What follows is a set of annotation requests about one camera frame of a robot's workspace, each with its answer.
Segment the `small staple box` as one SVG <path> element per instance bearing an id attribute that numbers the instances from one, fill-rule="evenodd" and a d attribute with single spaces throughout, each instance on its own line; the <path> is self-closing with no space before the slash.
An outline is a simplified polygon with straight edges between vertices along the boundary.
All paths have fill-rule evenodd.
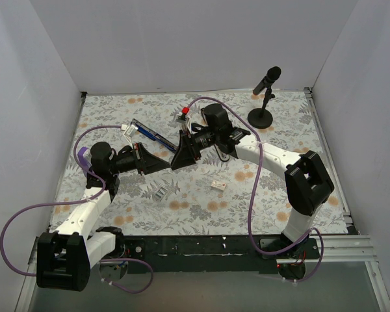
<path id="1" fill-rule="evenodd" d="M 226 189 L 226 184 L 224 182 L 221 182 L 221 181 L 212 180 L 211 188 L 214 190 L 223 192 Z"/>

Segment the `purple stapler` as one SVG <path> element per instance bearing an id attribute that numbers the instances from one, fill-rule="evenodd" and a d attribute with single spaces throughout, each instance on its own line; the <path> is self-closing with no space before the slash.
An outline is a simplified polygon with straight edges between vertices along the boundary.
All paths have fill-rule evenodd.
<path id="1" fill-rule="evenodd" d="M 80 167 L 83 170 L 83 174 L 87 175 L 87 171 L 90 169 L 91 165 L 91 154 L 90 154 L 90 149 L 87 147 L 82 147 L 78 152 L 77 152 L 77 158 L 79 160 Z"/>

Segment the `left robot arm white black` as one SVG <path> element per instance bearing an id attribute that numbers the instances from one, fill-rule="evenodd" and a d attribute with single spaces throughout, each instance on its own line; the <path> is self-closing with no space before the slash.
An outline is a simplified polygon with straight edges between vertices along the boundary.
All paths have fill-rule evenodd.
<path id="1" fill-rule="evenodd" d="M 117 194 L 120 173 L 136 170 L 147 175 L 170 166 L 141 143 L 115 151 L 109 143 L 98 142 L 90 148 L 90 163 L 83 202 L 54 232 L 43 233 L 38 239 L 36 284 L 41 288 L 82 291 L 94 265 L 125 255 L 120 228 L 94 229 Z"/>

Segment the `blue stapler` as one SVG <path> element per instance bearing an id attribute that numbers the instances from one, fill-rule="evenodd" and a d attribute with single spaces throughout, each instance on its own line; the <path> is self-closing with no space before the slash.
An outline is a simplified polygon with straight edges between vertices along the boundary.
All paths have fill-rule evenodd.
<path id="1" fill-rule="evenodd" d="M 177 151 L 178 147 L 175 144 L 171 143 L 168 139 L 164 138 L 158 132 L 145 126 L 140 121 L 133 118 L 131 123 L 135 125 L 137 127 L 137 131 L 143 134 L 145 137 L 149 138 L 152 141 L 156 141 L 160 143 L 162 146 L 166 147 L 172 153 L 175 153 Z"/>

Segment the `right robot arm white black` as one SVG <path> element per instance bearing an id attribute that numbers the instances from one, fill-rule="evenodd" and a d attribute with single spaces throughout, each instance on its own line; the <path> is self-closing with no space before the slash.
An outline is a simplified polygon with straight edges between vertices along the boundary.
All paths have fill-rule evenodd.
<path id="1" fill-rule="evenodd" d="M 231 109 L 218 102 L 203 109 L 206 126 L 199 131 L 180 130 L 179 145 L 170 164 L 173 170 L 192 166 L 201 158 L 201 151 L 211 146 L 235 159 L 257 165 L 253 188 L 257 188 L 261 170 L 265 169 L 284 180 L 291 215 L 281 233 L 281 244 L 273 249 L 253 247 L 265 256 L 284 254 L 296 258 L 305 250 L 304 240 L 312 232 L 312 224 L 320 206 L 334 191 L 329 173 L 318 153 L 287 151 L 261 141 L 250 126 L 235 127 L 228 118 Z"/>

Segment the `grey staple strip stack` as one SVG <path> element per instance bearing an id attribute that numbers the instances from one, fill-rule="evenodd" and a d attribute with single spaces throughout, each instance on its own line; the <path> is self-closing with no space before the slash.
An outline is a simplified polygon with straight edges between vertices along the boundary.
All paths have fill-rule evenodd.
<path id="1" fill-rule="evenodd" d="M 153 199 L 156 202 L 160 202 L 167 194 L 167 190 L 164 187 L 160 187 L 154 194 Z"/>

